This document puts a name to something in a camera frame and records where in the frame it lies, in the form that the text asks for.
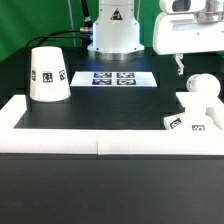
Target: black table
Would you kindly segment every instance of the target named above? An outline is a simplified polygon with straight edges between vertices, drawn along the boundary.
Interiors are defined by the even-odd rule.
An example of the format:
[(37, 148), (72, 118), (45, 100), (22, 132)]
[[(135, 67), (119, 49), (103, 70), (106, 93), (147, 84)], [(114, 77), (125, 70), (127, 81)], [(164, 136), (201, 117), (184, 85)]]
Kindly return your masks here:
[[(29, 55), (30, 49), (21, 49), (0, 64), (2, 106), (14, 94), (28, 93)], [(72, 106), (67, 106), (68, 117), (79, 116), (81, 121), (87, 119), (87, 122), (72, 121), (72, 124), (63, 117), (57, 125), (49, 119), (45, 120), (48, 122), (45, 126), (43, 120), (39, 120), (41, 125), (34, 122), (33, 118), (39, 119), (38, 107), (45, 108), (47, 104), (28, 100), (30, 110), (17, 127), (163, 129), (162, 117), (181, 110), (175, 92), (186, 91), (185, 83), (190, 75), (209, 72), (223, 82), (223, 59), (217, 54), (186, 55), (186, 74), (182, 77), (177, 75), (172, 56), (156, 56), (151, 49), (146, 50), (143, 58), (116, 63), (90, 59), (83, 49), (64, 49), (64, 56), (70, 80), (75, 71), (116, 68), (119, 71), (152, 71), (159, 87), (116, 91), (113, 88), (74, 89), (74, 99), (60, 104), (79, 105), (78, 115), (69, 112)], [(109, 104), (99, 109), (97, 106), (105, 98), (97, 103), (90, 100), (88, 104), (83, 103), (93, 93), (95, 96), (103, 93), (109, 100), (119, 94), (121, 97), (115, 104), (119, 107), (127, 101), (126, 107), (120, 107), (119, 112), (124, 114), (130, 110), (131, 122), (123, 119), (123, 115), (116, 115), (117, 109)], [(60, 107), (57, 103), (51, 106)], [(94, 108), (102, 116), (107, 111), (115, 116), (111, 114), (97, 120)], [(85, 117), (88, 111), (85, 116), (81, 114), (83, 109), (93, 113), (90, 118)], [(222, 156), (1, 154), (0, 223), (222, 224), (223, 173)]]

